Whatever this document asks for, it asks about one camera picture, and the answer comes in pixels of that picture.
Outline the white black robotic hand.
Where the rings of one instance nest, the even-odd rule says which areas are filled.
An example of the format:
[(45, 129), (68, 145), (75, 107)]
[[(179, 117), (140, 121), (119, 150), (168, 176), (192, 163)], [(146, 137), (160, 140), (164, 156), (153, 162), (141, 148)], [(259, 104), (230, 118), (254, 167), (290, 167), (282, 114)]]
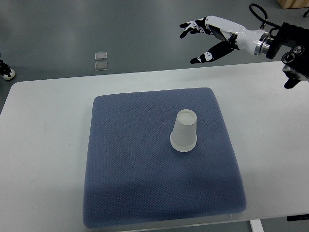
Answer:
[(207, 34), (214, 36), (220, 42), (202, 55), (190, 60), (192, 64), (216, 61), (235, 49), (245, 49), (251, 55), (262, 53), (263, 44), (270, 37), (270, 33), (262, 29), (248, 30), (244, 26), (216, 16), (207, 16), (198, 20), (180, 24), (183, 32), (180, 38), (187, 34)]

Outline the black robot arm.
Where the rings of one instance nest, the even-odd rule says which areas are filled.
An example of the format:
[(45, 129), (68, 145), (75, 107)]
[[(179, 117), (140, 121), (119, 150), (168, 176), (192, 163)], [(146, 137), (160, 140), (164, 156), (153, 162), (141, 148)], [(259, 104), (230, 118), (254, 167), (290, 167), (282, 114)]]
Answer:
[(273, 59), (284, 47), (287, 52), (281, 57), (282, 71), (287, 77), (285, 89), (292, 89), (298, 83), (309, 80), (309, 30), (283, 23), (275, 36), (263, 39), (259, 52)]

